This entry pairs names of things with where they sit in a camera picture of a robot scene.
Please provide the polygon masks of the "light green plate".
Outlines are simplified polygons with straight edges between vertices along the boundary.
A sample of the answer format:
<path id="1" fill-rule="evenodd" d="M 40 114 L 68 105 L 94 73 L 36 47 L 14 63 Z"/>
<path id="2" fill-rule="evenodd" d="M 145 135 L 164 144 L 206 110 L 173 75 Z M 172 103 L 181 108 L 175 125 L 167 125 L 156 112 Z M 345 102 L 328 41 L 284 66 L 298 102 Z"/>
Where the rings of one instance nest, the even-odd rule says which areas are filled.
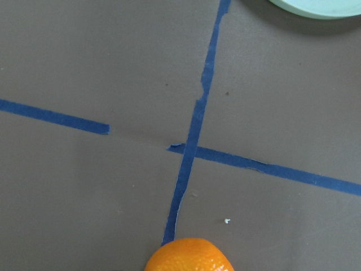
<path id="1" fill-rule="evenodd" d="M 334 20 L 360 15 L 360 0 L 270 0 L 293 14 L 311 19 Z"/>

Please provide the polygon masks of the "orange fruit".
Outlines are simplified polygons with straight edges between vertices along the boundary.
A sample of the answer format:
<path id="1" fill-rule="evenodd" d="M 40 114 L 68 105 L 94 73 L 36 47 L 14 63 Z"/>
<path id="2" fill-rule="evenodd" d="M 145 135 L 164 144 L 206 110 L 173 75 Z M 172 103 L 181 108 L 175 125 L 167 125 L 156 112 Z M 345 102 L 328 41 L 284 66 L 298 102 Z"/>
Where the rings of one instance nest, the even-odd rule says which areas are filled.
<path id="1" fill-rule="evenodd" d="M 202 238 L 182 238 L 161 246 L 145 270 L 234 270 L 223 252 Z"/>

